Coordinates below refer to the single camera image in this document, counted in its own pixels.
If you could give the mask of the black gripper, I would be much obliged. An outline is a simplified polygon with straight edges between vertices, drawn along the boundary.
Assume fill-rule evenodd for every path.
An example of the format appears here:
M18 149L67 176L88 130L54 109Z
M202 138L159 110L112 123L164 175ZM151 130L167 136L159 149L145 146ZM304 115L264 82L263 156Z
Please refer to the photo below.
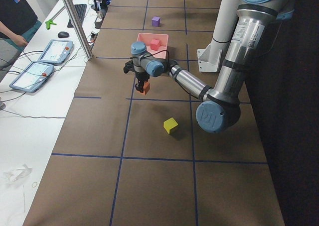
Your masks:
M138 92L144 92L144 84L147 82L150 78L150 75L144 71L144 72L135 72L136 78L138 82L135 84L135 88Z

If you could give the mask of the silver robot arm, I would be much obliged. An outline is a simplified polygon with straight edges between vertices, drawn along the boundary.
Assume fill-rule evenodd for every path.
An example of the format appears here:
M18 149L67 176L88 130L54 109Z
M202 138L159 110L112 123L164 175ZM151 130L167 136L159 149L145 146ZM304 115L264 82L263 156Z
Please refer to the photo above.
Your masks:
M131 45L132 56L123 70L135 74L139 92L144 91L150 77L171 76L200 100L196 110L199 126L209 133L224 131L240 118L238 94L267 26L290 19L294 4L295 0L221 0L211 43L197 54L201 71L218 72L214 87L170 57L157 58L140 41Z

